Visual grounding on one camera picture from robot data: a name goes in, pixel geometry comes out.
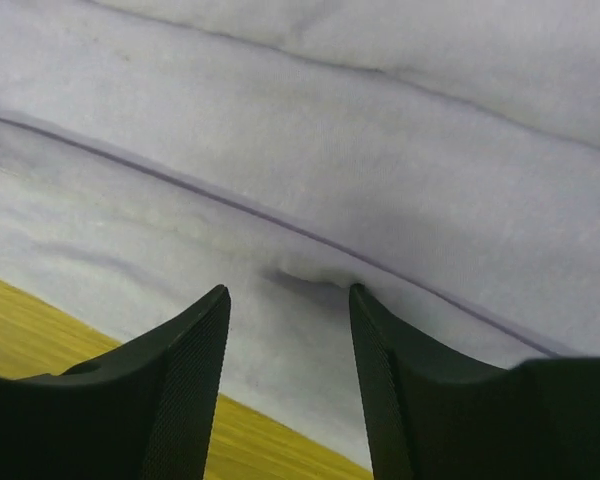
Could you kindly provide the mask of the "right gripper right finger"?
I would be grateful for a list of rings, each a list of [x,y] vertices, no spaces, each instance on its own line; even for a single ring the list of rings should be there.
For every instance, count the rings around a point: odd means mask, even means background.
[[[429,337],[362,285],[354,356],[377,479],[600,479],[600,358],[501,369]]]

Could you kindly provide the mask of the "purple t-shirt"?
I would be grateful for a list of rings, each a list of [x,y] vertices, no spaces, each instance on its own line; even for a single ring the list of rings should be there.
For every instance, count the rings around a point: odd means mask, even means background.
[[[368,465],[353,283],[600,356],[600,1],[0,1],[0,277],[120,340],[225,284],[222,392]]]

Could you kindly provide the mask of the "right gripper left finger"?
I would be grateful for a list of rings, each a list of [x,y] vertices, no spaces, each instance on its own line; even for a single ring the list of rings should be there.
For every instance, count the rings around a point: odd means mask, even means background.
[[[216,286],[59,375],[0,377],[0,479],[202,478],[230,309]]]

